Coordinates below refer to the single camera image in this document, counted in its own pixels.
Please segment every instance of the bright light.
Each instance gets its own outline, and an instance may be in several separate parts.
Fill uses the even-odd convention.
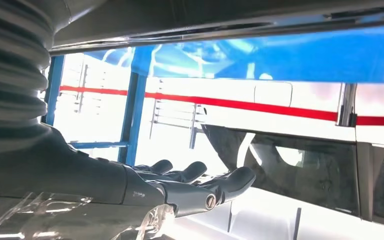
[[[53,209],[53,210],[46,210],[47,213],[61,213],[61,212],[68,212],[71,211],[70,208],[62,208],[62,209]]]
[[[6,239],[6,238],[19,238],[24,239],[24,235],[19,233],[10,233],[10,234],[0,234],[0,239]]]

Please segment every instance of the blue tarp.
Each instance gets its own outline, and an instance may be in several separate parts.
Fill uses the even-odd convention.
[[[127,67],[134,49],[86,52]],[[132,69],[144,71],[147,65]],[[156,45],[154,77],[384,83],[384,26]]]

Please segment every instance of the robotic hand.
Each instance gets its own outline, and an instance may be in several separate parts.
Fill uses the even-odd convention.
[[[196,161],[183,171],[170,171],[172,168],[168,160],[153,166],[133,167],[145,182],[163,193],[165,203],[173,206],[176,217],[204,213],[229,202],[247,190],[256,178],[250,168],[240,167],[210,181],[191,184],[207,171],[204,163]]]

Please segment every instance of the metal bar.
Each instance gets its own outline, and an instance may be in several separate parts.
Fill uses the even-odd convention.
[[[340,86],[339,103],[336,125],[340,127],[355,127],[356,124],[356,83],[342,83]]]
[[[83,74],[83,78],[80,79],[81,81],[81,87],[84,88],[86,86],[86,76],[88,74],[88,65],[87,64],[83,64],[83,71],[82,71],[82,74]],[[78,102],[78,113],[80,114],[82,112],[82,106],[83,106],[83,98],[85,97],[84,96],[85,92],[82,91],[80,93],[80,101]]]
[[[57,98],[60,94],[61,80],[63,78],[64,59],[64,55],[53,56],[49,67],[49,87],[44,98],[45,103],[47,103],[47,114],[42,116],[41,121],[51,126],[54,125]]]
[[[189,149],[195,148],[195,138],[197,134],[195,133],[195,116],[197,114],[197,104],[193,106],[193,113],[192,113],[192,124],[190,126],[190,136],[189,136]]]
[[[135,164],[136,150],[138,149],[145,87],[151,66],[153,50],[154,46],[152,45],[137,47],[131,62],[130,83],[128,86],[120,141],[129,142],[129,147],[120,148],[118,154],[118,161],[130,166]]]
[[[110,147],[126,148],[128,142],[70,142],[75,149],[104,149]]]

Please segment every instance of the screw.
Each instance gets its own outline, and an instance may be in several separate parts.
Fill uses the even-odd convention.
[[[213,209],[216,206],[216,196],[214,194],[210,194],[206,197],[205,207],[208,210]]]

